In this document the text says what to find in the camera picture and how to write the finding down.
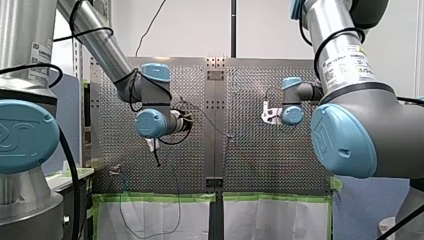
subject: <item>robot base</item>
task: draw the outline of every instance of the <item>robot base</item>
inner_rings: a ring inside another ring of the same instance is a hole
[[[44,208],[0,221],[2,240],[61,240],[63,237],[63,197],[53,193]]]

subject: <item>wire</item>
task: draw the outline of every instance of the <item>wire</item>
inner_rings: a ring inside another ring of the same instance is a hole
[[[67,36],[67,37],[63,37],[63,38],[56,38],[56,39],[53,40],[53,42],[62,42],[62,41],[66,41],[66,40],[73,39],[73,38],[78,38],[78,37],[84,36],[86,34],[101,31],[101,30],[108,30],[110,32],[111,36],[113,36],[115,34],[112,28],[101,27],[101,28],[95,28],[95,29],[84,31],[84,32],[80,32],[78,34],[72,34],[71,36]]]
[[[121,217],[122,217],[122,220],[124,221],[125,227],[131,232],[131,234],[134,237],[136,237],[138,239],[150,239],[150,238],[157,237],[157,236],[163,236],[163,235],[173,234],[173,233],[175,233],[177,231],[177,229],[178,229],[178,227],[180,226],[180,223],[181,223],[181,199],[180,199],[181,190],[180,190],[180,183],[179,183],[177,172],[176,172],[176,169],[175,168],[173,168],[173,172],[174,172],[175,181],[176,181],[176,184],[177,184],[178,221],[177,221],[177,224],[175,225],[175,227],[174,227],[174,229],[172,231],[162,232],[162,233],[156,233],[156,234],[150,235],[148,237],[140,237],[140,236],[138,236],[137,233],[128,226],[128,223],[127,223],[127,221],[125,219],[124,213],[122,212],[122,195],[124,193],[121,193],[121,195],[119,197],[119,211],[121,213]],[[124,182],[125,191],[128,191],[128,181],[125,179],[125,177],[122,175],[122,173],[120,173],[120,175],[121,175],[122,181]]]
[[[397,97],[397,99],[403,102],[410,102],[410,103],[415,103],[418,105],[424,105],[424,101],[420,99],[406,98],[406,97]]]
[[[141,99],[140,99],[140,100],[138,100],[138,99],[136,99],[136,98],[134,97],[135,81],[137,80],[137,76],[138,76],[138,75],[142,76],[142,77],[143,77],[146,81],[148,81],[149,83],[151,83],[151,84],[155,85],[156,87],[158,87],[159,89],[161,89],[162,91],[164,91],[164,92],[166,93],[166,95],[168,95],[168,97],[169,97],[169,101],[172,101],[172,94],[171,94],[171,92],[170,92],[168,89],[166,89],[166,88],[165,88],[165,87],[163,87],[162,85],[160,85],[160,84],[156,83],[154,80],[151,80],[149,77],[145,76],[143,73],[141,73],[140,71],[138,71],[138,69],[134,69],[134,70],[132,71],[132,74],[134,74],[134,77],[133,77],[133,79],[131,80],[131,83],[130,83],[130,85],[129,85],[129,92],[130,92],[129,103],[130,103],[131,111],[133,111],[133,112],[137,113],[137,112],[140,112],[140,111],[143,109],[143,107],[140,107],[139,109],[135,109],[135,108],[134,108],[134,106],[133,106],[133,101],[132,101],[132,100],[136,100],[136,101],[142,102],[142,100],[141,100]],[[118,81],[116,81],[116,82],[115,82],[115,84],[116,84],[117,82],[121,82],[121,81],[122,81],[122,79],[125,79],[126,77],[127,77],[127,76],[125,76],[124,78],[119,79]]]
[[[27,64],[27,65],[19,65],[19,66],[16,66],[16,67],[1,69],[0,75],[10,73],[10,72],[21,71],[21,70],[25,70],[25,69],[29,69],[29,68],[53,68],[53,69],[57,70],[57,72],[59,74],[58,74],[56,80],[54,80],[54,82],[49,85],[49,88],[56,86],[63,78],[63,71],[62,71],[62,69],[60,69],[60,67],[53,65],[53,64],[50,64],[50,63],[41,63],[41,62],[40,63]]]
[[[145,37],[145,36],[149,33],[150,28],[152,28],[153,23],[155,22],[155,20],[156,20],[157,16],[159,15],[159,13],[160,13],[160,11],[162,10],[162,7],[163,7],[163,5],[165,4],[165,2],[166,2],[166,1],[167,1],[167,0],[163,0],[163,1],[162,1],[161,5],[159,6],[159,9],[157,10],[157,12],[156,12],[155,16],[154,16],[154,17],[153,17],[153,19],[152,19],[152,21],[150,21],[149,27],[147,28],[146,32],[145,32],[145,33],[141,36],[141,38],[140,38],[140,42],[139,42],[138,47],[137,47],[137,50],[135,51],[135,56],[136,56],[136,57],[138,57],[138,51],[139,51],[139,50],[140,50],[140,48],[141,48],[141,44],[143,43],[143,39],[144,39],[144,37]]]
[[[78,240],[79,238],[79,224],[80,224],[80,186],[78,180],[78,171],[75,164],[74,157],[72,156],[71,149],[69,148],[68,141],[66,140],[65,135],[63,134],[62,129],[59,127],[60,131],[60,144],[62,145],[63,152],[65,153],[66,160],[69,164],[69,170],[71,171],[72,186],[74,190],[74,219],[72,223],[72,240]]]
[[[355,28],[355,27],[348,27],[336,32],[333,32],[332,34],[330,34],[330,36],[328,36],[318,47],[316,53],[315,53],[315,58],[314,58],[314,71],[315,71],[315,75],[317,76],[318,80],[320,80],[319,77],[319,71],[318,71],[318,64],[319,64],[319,57],[322,53],[322,51],[324,50],[324,48],[327,46],[327,44],[329,42],[331,42],[333,39],[340,37],[343,33],[346,32],[357,32],[358,35],[361,37],[361,42],[364,43],[365,42],[365,32],[362,29],[359,28]]]
[[[156,149],[156,139],[153,139],[153,155],[155,156],[157,167],[162,166],[162,164],[160,164],[159,157],[158,157],[158,151]]]
[[[154,80],[150,79],[148,76],[144,75],[143,73],[139,72],[141,74],[141,76],[143,76],[149,83],[155,85],[156,87],[160,88],[162,91],[164,91],[166,93],[166,95],[168,95],[169,97],[169,101],[172,101],[172,94],[171,92],[164,88],[162,85],[156,83]]]
[[[178,145],[178,144],[184,142],[188,138],[188,136],[190,135],[190,133],[191,133],[191,128],[187,131],[186,135],[180,141],[178,141],[178,142],[165,142],[164,140],[162,140],[160,138],[158,138],[158,139],[159,139],[159,142],[161,142],[161,143],[163,143],[165,145],[175,146],[175,145]]]
[[[188,101],[185,101],[185,100],[180,100],[180,101],[178,101],[175,105],[178,105],[178,104],[180,104],[180,103],[182,103],[182,104],[187,104],[187,105],[189,105],[189,106],[191,106],[191,107],[193,107],[193,108],[195,108],[195,109],[197,109],[197,110],[199,110],[202,114],[203,114],[203,116],[206,118],[206,120],[208,120],[208,122],[212,125],[212,127],[217,131],[217,132],[219,132],[222,136],[225,136],[225,137],[227,137],[227,138],[233,138],[232,136],[230,136],[230,135],[228,135],[228,134],[226,134],[226,133],[224,133],[223,131],[221,131],[220,129],[218,129],[217,127],[216,127],[216,125],[212,122],[212,120],[210,120],[210,118],[206,115],[206,113],[200,108],[200,107],[198,107],[198,106],[196,106],[196,105],[194,105],[193,103],[191,103],[191,102],[188,102]]]
[[[74,4],[74,7],[72,8],[71,15],[69,16],[69,28],[71,29],[71,36],[67,36],[67,37],[63,37],[63,38],[57,38],[57,39],[54,39],[53,42],[61,42],[61,41],[66,41],[66,40],[69,40],[69,39],[76,38],[81,43],[81,41],[79,40],[78,37],[81,37],[83,35],[86,35],[86,34],[89,34],[89,33],[92,33],[92,32],[102,31],[102,30],[109,31],[111,36],[114,35],[114,31],[110,27],[100,27],[100,28],[90,29],[90,30],[80,32],[80,33],[75,32],[75,26],[74,25],[75,25],[75,19],[77,17],[77,12],[81,8],[81,5],[84,1],[85,0],[77,0],[77,2]]]
[[[305,5],[305,0],[302,1],[301,7],[299,8],[299,31],[300,35],[302,35],[303,40],[312,47],[312,42],[306,37],[305,31],[303,29],[303,6]]]
[[[69,28],[71,29],[71,34],[75,35],[75,18],[77,17],[77,12],[80,9],[82,2],[84,0],[77,0],[72,8],[71,15],[69,16]]]
[[[395,233],[397,230],[401,229],[403,226],[408,224],[410,221],[412,221],[414,218],[418,217],[421,213],[424,212],[424,205],[417,208],[415,211],[413,211],[411,214],[406,216],[404,219],[402,219],[400,222],[396,223],[395,226],[390,228],[387,232],[385,232],[383,235],[377,238],[377,240],[385,240],[388,237],[390,237],[393,233]]]
[[[278,90],[278,91],[282,91],[282,92],[284,92],[284,89],[282,89],[282,88],[269,87],[269,88],[266,90],[266,92],[265,92],[265,97],[264,97],[264,100],[265,100],[265,101],[268,101],[268,94],[269,94],[269,91],[270,91],[270,90],[272,90],[272,89],[275,89],[275,90]]]
[[[134,106],[133,106],[133,102],[132,102],[132,100],[134,99],[135,101],[139,101],[138,99],[136,99],[135,97],[134,97],[134,95],[133,95],[133,91],[134,91],[134,89],[135,89],[135,81],[137,80],[137,76],[138,76],[138,74],[139,74],[139,71],[138,71],[138,69],[137,68],[135,68],[133,71],[132,71],[132,73],[131,74],[134,74],[134,77],[133,77],[133,79],[131,79],[131,83],[130,83],[130,85],[129,85],[129,92],[130,92],[130,99],[129,99],[129,103],[130,103],[130,109],[131,109],[131,111],[133,111],[133,112],[135,112],[135,113],[137,113],[137,112],[140,112],[141,110],[143,110],[143,106],[141,106],[139,109],[135,109],[134,108]]]

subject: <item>light blue joint cap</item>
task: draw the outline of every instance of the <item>light blue joint cap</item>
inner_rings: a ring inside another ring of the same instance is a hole
[[[377,169],[377,153],[367,130],[345,108],[325,104],[311,122],[315,154],[327,170],[337,175],[368,178]]]
[[[145,109],[137,114],[135,127],[144,138],[160,138],[166,134],[167,123],[163,114],[155,109]]]
[[[156,81],[170,82],[171,81],[171,70],[166,64],[160,63],[146,63],[141,67],[141,73]]]
[[[296,85],[301,84],[302,78],[300,77],[289,77],[289,78],[284,78],[283,79],[283,90],[287,89],[287,88],[291,88],[294,87]]]
[[[40,166],[58,143],[59,126],[46,109],[21,100],[0,100],[0,174]]]
[[[303,121],[305,113],[298,106],[290,106],[284,110],[281,120],[289,126],[296,126]]]
[[[291,0],[291,6],[290,6],[290,17],[293,20],[299,20],[300,19],[300,8],[302,7],[302,0]]]

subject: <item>green trim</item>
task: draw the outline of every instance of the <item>green trim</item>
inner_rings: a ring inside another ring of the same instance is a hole
[[[331,202],[331,196],[308,196],[297,194],[272,194],[272,193],[223,193],[224,201],[258,201],[258,200],[277,200],[287,202],[306,202],[306,203],[328,203]]]
[[[97,240],[97,229],[99,222],[100,202],[95,201],[93,198],[93,239]]]
[[[124,192],[118,194],[96,194],[93,201],[106,202],[162,202],[162,203],[201,203],[214,202],[215,194],[182,194],[179,197],[173,194]]]
[[[336,177],[330,177],[330,188],[332,190],[337,190],[338,192],[341,192],[343,189],[343,182]]]
[[[333,233],[333,197],[328,201],[327,239],[332,240]]]

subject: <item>perforated metal panel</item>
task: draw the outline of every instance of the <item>perforated metal panel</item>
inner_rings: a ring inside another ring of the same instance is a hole
[[[234,138],[225,137],[224,189],[325,194],[328,173],[315,157],[309,129],[313,107],[303,104],[305,120],[296,128],[268,125],[260,117],[269,87],[281,88],[282,79],[291,76],[314,81],[313,69],[305,61],[266,64],[227,64],[233,65],[227,69],[227,130]],[[270,107],[281,107],[282,93],[270,93]]]
[[[225,59],[225,67],[219,70],[225,73],[225,79],[207,80],[212,68],[205,59],[131,60],[134,65],[152,61],[168,64],[173,103],[183,97],[203,109],[219,129],[215,130],[197,108],[178,105],[194,113],[194,129],[181,145],[161,145],[162,167],[157,168],[145,140],[136,134],[135,114],[116,97],[113,84],[98,71],[91,82],[92,155],[103,167],[96,173],[95,192],[123,190],[122,179],[109,174],[112,167],[121,164],[132,191],[175,193],[176,173],[182,192],[204,192],[206,177],[222,177],[224,170],[225,191],[328,194],[328,174],[312,150],[312,106],[303,105],[306,118],[295,129],[267,125],[260,117],[269,87],[281,87],[284,77],[315,79],[311,61]],[[281,96],[281,92],[272,90],[270,106],[280,107]],[[177,141],[183,135],[165,140]]]
[[[201,65],[169,64],[171,68],[171,92],[175,105],[180,96],[199,108],[203,108],[205,71]],[[178,175],[181,192],[204,192],[204,133],[203,116],[192,106],[178,104],[178,109],[194,114],[195,124],[187,141],[178,146],[161,144],[158,151],[162,164],[157,167],[153,153],[148,151],[146,141],[137,135],[134,126],[136,114],[129,105],[117,98],[116,90],[109,79],[101,74],[98,109],[99,150],[103,167],[96,173],[95,192],[120,192],[123,181],[111,175],[110,169],[122,165],[122,173],[131,191],[176,192]],[[176,142],[186,133],[165,137]]]

